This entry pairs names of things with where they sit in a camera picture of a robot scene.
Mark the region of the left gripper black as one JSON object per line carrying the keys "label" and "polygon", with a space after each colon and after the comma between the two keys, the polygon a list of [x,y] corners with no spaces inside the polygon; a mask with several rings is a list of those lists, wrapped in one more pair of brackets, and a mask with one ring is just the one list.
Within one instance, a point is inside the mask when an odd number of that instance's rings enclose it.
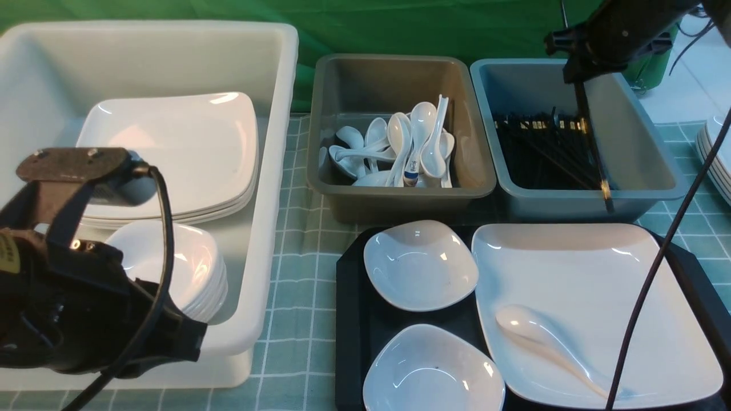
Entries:
{"label": "left gripper black", "polygon": [[48,249],[2,231],[2,367],[107,373],[152,307],[157,283],[131,280],[109,245]]}

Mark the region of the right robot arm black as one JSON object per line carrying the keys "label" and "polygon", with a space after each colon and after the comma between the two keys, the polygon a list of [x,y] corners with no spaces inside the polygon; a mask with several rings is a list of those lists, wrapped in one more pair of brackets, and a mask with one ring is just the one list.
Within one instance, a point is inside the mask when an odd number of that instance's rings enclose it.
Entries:
{"label": "right robot arm black", "polygon": [[603,1],[587,20],[547,34],[545,50],[567,53],[565,83],[624,72],[646,55],[671,49],[666,30],[699,3],[729,43],[728,1]]}

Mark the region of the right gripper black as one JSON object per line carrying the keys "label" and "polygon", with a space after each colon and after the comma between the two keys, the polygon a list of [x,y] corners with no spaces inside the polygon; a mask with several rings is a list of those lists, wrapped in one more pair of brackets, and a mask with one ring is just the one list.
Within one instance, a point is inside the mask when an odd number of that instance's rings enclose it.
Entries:
{"label": "right gripper black", "polygon": [[618,72],[617,65],[599,60],[590,50],[584,23],[550,32],[545,36],[544,44],[548,55],[559,52],[568,55],[563,68],[563,80],[566,84],[583,83]]}

